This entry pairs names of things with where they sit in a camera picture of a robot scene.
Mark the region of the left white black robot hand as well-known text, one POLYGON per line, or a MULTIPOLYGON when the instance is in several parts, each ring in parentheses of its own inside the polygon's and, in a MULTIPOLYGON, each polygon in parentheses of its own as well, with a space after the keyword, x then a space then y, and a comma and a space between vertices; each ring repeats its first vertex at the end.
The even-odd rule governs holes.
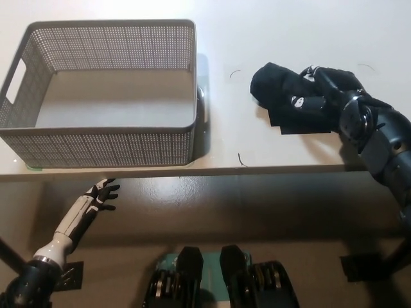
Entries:
POLYGON ((96 211, 114 211, 116 209, 114 205, 106 204, 107 200, 115 200, 118 197, 116 191, 120 188, 120 185, 112 185, 112 182, 115 180, 115 178, 101 180, 84 194, 88 199, 87 211, 89 211, 90 208, 96 211))

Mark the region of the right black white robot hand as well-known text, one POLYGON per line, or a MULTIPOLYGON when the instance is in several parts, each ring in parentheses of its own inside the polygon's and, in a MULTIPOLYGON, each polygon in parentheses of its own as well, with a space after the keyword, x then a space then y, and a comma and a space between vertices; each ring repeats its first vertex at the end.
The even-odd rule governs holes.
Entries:
POLYGON ((312 94, 293 95, 291 106, 309 123, 320 122, 328 130, 338 130, 343 108, 352 100, 366 95, 363 85, 351 71, 309 66, 299 74, 312 94))

